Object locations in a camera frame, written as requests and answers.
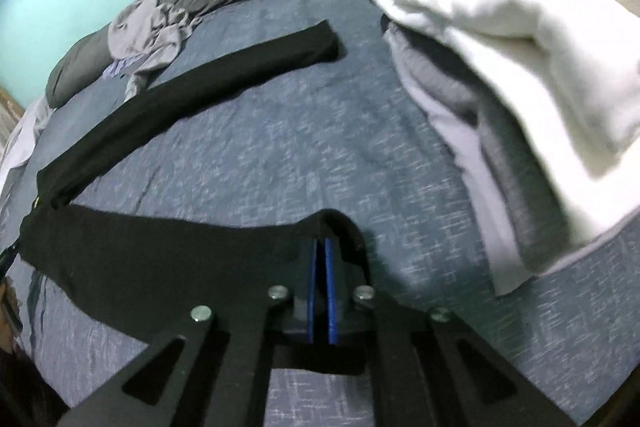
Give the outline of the black garment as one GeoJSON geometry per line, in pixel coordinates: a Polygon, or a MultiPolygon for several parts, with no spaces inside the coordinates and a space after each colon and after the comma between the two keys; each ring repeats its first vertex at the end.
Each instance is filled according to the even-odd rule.
{"type": "Polygon", "coordinates": [[[328,23],[227,54],[122,104],[37,176],[34,208],[17,245],[22,258],[49,277],[79,309],[130,337],[152,341],[186,309],[228,289],[242,288],[292,262],[288,247],[315,239],[317,261],[314,339],[285,340],[309,364],[328,369],[354,349],[332,347],[326,326],[323,242],[334,239],[343,260],[366,267],[366,247],[355,223],[325,209],[292,225],[221,225],[94,210],[77,197],[130,154],[183,119],[236,98],[278,76],[340,55],[328,23]]]}

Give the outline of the stack of folded clothes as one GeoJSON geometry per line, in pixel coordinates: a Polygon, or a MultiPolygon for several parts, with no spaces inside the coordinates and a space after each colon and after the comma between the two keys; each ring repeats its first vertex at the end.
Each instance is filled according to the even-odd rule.
{"type": "Polygon", "coordinates": [[[373,0],[454,151],[498,295],[639,213],[639,19],[616,0],[373,0]]]}

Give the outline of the blue patterned bed cover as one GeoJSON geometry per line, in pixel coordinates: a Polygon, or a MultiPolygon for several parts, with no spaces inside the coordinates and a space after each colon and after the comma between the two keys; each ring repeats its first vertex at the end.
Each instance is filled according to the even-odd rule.
{"type": "Polygon", "coordinates": [[[639,227],[497,297],[461,174],[399,82],[370,0],[250,0],[207,15],[163,80],[327,20],[346,54],[180,121],[81,194],[96,209],[276,225],[354,220],[375,283],[454,310],[583,423],[639,361],[639,227]]]}

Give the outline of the white sheet at bedside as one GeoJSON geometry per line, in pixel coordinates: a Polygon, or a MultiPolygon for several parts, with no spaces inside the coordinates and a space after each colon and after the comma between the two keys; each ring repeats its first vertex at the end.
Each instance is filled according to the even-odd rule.
{"type": "Polygon", "coordinates": [[[1,196],[6,197],[15,183],[18,170],[32,157],[41,133],[53,114],[44,95],[26,109],[24,116],[9,135],[1,155],[1,196]]]}

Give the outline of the lavender blue cloth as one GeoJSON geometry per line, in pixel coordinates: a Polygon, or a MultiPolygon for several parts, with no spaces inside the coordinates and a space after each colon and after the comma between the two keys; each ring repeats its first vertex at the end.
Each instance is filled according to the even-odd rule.
{"type": "Polygon", "coordinates": [[[112,64],[108,65],[106,69],[102,72],[102,76],[104,78],[114,78],[120,75],[127,67],[129,67],[134,60],[129,58],[121,58],[120,60],[115,60],[112,64]]]}

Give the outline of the light grey crumpled clothing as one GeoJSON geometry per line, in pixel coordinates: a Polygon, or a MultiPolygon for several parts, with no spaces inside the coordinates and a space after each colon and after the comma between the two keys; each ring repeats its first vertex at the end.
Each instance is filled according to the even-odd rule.
{"type": "Polygon", "coordinates": [[[178,56],[200,19],[160,0],[134,0],[108,25],[108,52],[114,60],[143,58],[129,76],[124,101],[146,89],[149,77],[178,56]]]}

